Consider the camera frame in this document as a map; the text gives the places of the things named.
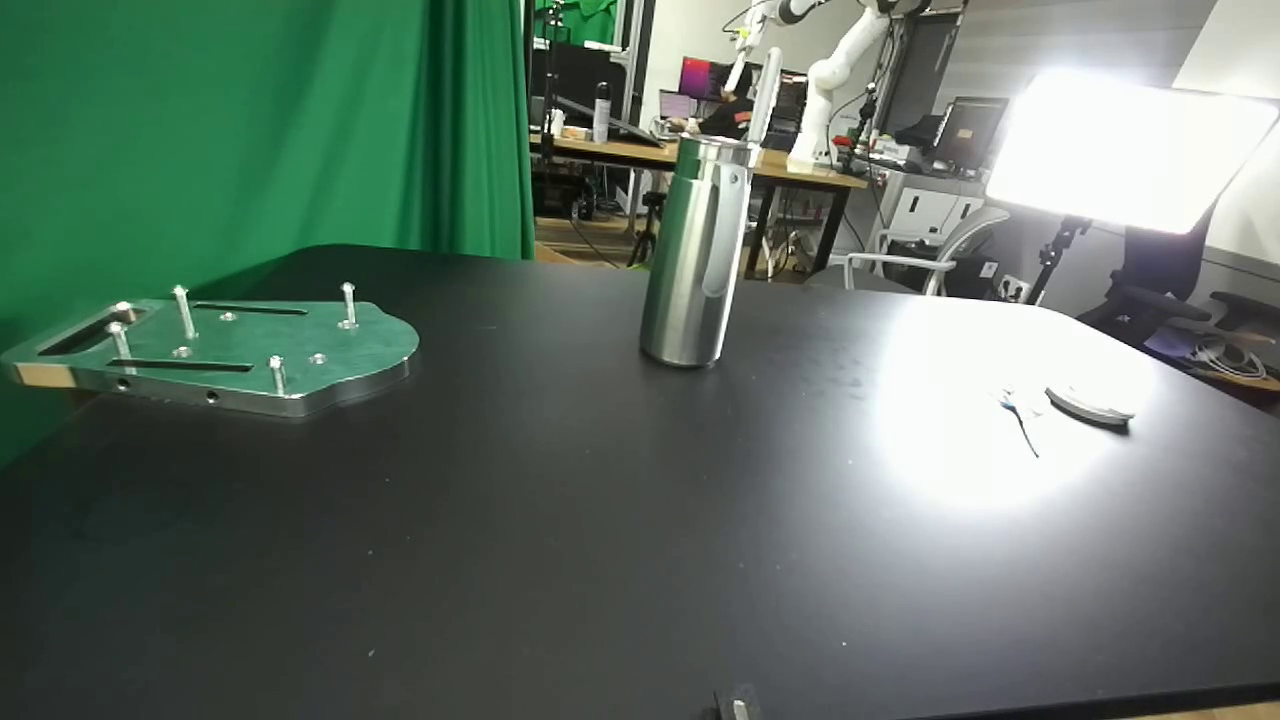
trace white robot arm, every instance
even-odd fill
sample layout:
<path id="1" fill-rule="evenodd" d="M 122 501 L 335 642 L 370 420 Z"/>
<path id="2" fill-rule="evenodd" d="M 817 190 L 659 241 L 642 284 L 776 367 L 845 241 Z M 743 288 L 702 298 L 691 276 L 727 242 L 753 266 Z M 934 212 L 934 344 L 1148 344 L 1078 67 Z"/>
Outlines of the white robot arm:
<path id="1" fill-rule="evenodd" d="M 810 67 L 799 134 L 791 145 L 789 166 L 803 173 L 819 164 L 828 146 L 835 87 L 850 80 L 852 65 L 886 40 L 891 24 L 889 0 L 862 0 L 862 2 L 866 2 L 866 16 L 841 34 L 835 52 Z"/>
<path id="2" fill-rule="evenodd" d="M 733 24 L 735 65 L 727 72 L 724 91 L 741 84 L 741 72 L 756 52 L 769 19 L 799 24 L 819 2 L 828 0 L 753 0 L 748 10 Z M 791 145 L 789 166 L 819 164 L 828 146 L 835 87 L 850 80 L 852 65 L 889 34 L 891 10 L 901 10 L 901 2 L 910 2 L 910 10 L 925 10 L 934 0 L 858 0 L 858 2 L 866 7 L 862 19 L 841 34 L 832 56 L 810 67 L 810 101 L 803 101 L 799 134 Z"/>

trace black table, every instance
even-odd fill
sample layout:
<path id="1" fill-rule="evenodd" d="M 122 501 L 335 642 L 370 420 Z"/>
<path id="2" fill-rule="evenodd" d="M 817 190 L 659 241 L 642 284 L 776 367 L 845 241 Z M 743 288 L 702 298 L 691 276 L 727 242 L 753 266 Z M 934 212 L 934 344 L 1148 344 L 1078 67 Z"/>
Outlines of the black table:
<path id="1" fill-rule="evenodd" d="M 304 251 L 426 344 L 312 425 L 98 400 L 0 476 L 0 716 L 1152 710 L 1280 694 L 1280 433 L 1087 327 L 743 284 L 715 372 L 645 276 Z M 1111 436 L 1003 386 L 1111 377 Z"/>

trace monitor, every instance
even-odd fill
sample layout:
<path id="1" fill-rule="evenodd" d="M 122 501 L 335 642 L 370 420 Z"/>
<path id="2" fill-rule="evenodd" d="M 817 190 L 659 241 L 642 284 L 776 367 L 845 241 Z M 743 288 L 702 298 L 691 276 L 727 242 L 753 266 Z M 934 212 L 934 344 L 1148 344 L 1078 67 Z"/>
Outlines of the monitor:
<path id="1" fill-rule="evenodd" d="M 1003 94 L 956 94 L 934 139 L 934 164 L 956 175 L 982 175 L 993 164 Z"/>
<path id="2" fill-rule="evenodd" d="M 878 129 L 886 134 L 912 130 L 919 118 L 934 117 L 935 87 L 944 84 L 953 58 L 956 24 L 956 10 L 903 19 L 903 34 L 878 117 Z"/>
<path id="3" fill-rule="evenodd" d="M 610 84 L 611 117 L 620 117 L 625 101 L 625 67 L 597 49 L 551 42 L 550 52 L 532 52 L 530 94 L 532 118 L 550 106 L 550 84 L 562 106 L 570 106 L 574 122 L 594 122 L 597 84 Z"/>
<path id="4" fill-rule="evenodd" d="M 780 87 L 776 87 L 773 117 L 769 117 L 766 146 L 791 151 L 791 145 L 799 134 L 803 101 L 810 101 L 810 77 L 784 72 Z"/>
<path id="5" fill-rule="evenodd" d="M 686 91 L 659 91 L 659 117 L 673 122 L 695 118 L 695 94 Z"/>
<path id="6" fill-rule="evenodd" d="M 681 58 L 681 94 L 715 101 L 715 94 L 719 94 L 719 87 L 715 87 L 715 65 L 712 65 L 712 58 L 702 58 L 702 56 L 686 56 L 686 58 Z"/>

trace metal cylinder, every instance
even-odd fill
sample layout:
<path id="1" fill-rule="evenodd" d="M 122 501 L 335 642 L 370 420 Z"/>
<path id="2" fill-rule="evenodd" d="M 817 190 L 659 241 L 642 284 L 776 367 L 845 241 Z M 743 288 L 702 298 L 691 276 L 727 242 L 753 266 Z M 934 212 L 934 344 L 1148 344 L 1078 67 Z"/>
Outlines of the metal cylinder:
<path id="1" fill-rule="evenodd" d="M 748 145 L 715 134 L 681 139 L 642 320 L 645 357 L 676 367 L 710 367 L 719 361 L 748 203 Z"/>

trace green screen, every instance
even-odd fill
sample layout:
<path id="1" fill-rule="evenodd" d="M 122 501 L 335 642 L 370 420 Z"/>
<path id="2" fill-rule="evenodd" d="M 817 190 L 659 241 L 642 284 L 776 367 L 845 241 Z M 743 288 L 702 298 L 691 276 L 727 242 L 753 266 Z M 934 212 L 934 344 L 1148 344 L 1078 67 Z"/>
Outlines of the green screen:
<path id="1" fill-rule="evenodd" d="M 616 34 L 616 0 L 574 0 L 562 7 L 562 24 L 550 24 L 545 10 L 558 10 L 563 0 L 535 0 L 535 34 L 551 42 L 611 42 Z"/>
<path id="2" fill-rule="evenodd" d="M 0 49 L 0 348 L 310 242 L 532 255 L 514 0 L 0 0 Z"/>

